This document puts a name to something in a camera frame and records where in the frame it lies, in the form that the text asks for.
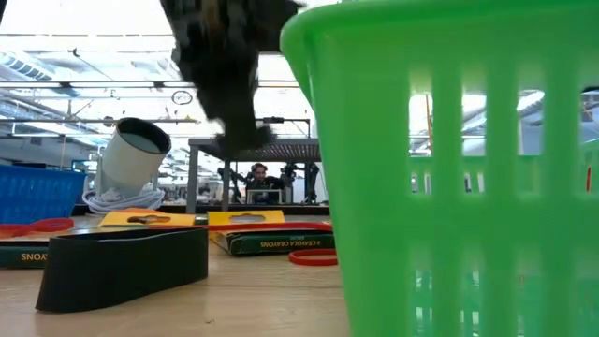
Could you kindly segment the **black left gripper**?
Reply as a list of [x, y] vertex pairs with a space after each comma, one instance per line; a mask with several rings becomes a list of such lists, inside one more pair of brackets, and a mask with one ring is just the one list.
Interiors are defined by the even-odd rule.
[[304, 4], [300, 0], [159, 3], [175, 39], [172, 58], [180, 76], [206, 91], [207, 119], [218, 120], [227, 136], [254, 134], [259, 55], [281, 50], [283, 27]]

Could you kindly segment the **yellow green Crayola crayon box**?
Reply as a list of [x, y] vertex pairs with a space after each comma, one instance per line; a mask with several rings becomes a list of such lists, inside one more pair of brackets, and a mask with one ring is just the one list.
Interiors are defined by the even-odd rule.
[[193, 214], [168, 213], [150, 209], [132, 208], [107, 213], [100, 221], [103, 228], [172, 228], [192, 227]]
[[48, 241], [0, 241], [0, 269], [44, 269]]
[[208, 212], [208, 224], [211, 226], [237, 225], [247, 223], [282, 223], [285, 216], [282, 211], [235, 211]]
[[232, 256], [286, 254], [335, 247], [333, 232], [320, 230], [209, 231], [210, 239]]

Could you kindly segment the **red rubber band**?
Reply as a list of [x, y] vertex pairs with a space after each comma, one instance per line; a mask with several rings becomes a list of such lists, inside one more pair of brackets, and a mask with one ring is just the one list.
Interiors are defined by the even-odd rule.
[[291, 263], [309, 267], [327, 267], [338, 264], [335, 249], [305, 249], [288, 255]]
[[209, 231], [240, 230], [320, 230], [332, 232], [333, 226], [325, 223], [290, 222], [290, 223], [244, 223], [237, 225], [194, 225], [177, 226], [177, 228], [207, 229]]
[[0, 224], [0, 239], [21, 237], [38, 232], [59, 232], [73, 227], [74, 221], [70, 218], [48, 218], [29, 224]]

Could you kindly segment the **metal table in background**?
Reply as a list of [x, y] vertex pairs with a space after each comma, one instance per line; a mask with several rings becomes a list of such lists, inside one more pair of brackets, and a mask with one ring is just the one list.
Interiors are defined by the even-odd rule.
[[308, 182], [309, 166], [321, 161], [318, 138], [281, 138], [258, 150], [242, 151], [237, 154], [223, 154], [214, 139], [189, 139], [187, 197], [185, 210], [194, 213], [197, 210], [198, 153], [203, 152], [224, 162], [224, 188], [221, 209], [228, 210], [229, 180], [231, 162], [292, 162], [303, 163], [305, 173], [304, 194], [308, 201], [315, 197], [314, 188]]

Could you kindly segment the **person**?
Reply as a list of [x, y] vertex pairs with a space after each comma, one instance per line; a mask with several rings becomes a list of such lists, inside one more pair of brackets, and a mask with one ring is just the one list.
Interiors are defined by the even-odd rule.
[[247, 190], [256, 190], [252, 192], [249, 199], [252, 204], [279, 204], [278, 191], [285, 189], [284, 181], [281, 178], [269, 176], [268, 168], [262, 163], [255, 163], [251, 167], [253, 178], [246, 185]]

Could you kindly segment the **green plastic basket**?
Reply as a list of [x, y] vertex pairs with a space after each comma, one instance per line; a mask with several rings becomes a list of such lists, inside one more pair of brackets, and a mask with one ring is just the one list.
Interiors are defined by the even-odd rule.
[[358, 0], [290, 20], [352, 337], [599, 337], [599, 0]]

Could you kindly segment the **blue plastic basket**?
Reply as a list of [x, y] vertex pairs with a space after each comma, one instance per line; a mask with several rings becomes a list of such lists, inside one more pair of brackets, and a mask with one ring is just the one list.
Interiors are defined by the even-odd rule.
[[85, 178], [76, 171], [0, 165], [0, 226], [70, 217]]

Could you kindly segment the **black background rig frame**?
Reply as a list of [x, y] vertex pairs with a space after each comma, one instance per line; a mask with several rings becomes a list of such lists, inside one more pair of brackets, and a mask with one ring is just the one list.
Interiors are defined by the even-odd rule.
[[310, 139], [312, 124], [306, 118], [261, 117], [256, 118], [258, 126], [267, 125], [277, 138]]

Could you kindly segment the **black aluminium rig frame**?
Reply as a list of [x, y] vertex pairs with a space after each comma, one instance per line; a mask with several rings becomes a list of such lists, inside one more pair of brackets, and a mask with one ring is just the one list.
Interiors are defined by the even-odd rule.
[[[222, 209], [220, 204], [197, 204], [195, 213], [217, 212]], [[230, 212], [240, 211], [282, 211], [284, 215], [329, 215], [329, 207], [327, 205], [243, 205], [231, 204], [228, 206]], [[170, 213], [187, 213], [185, 205], [162, 205], [158, 211]]]

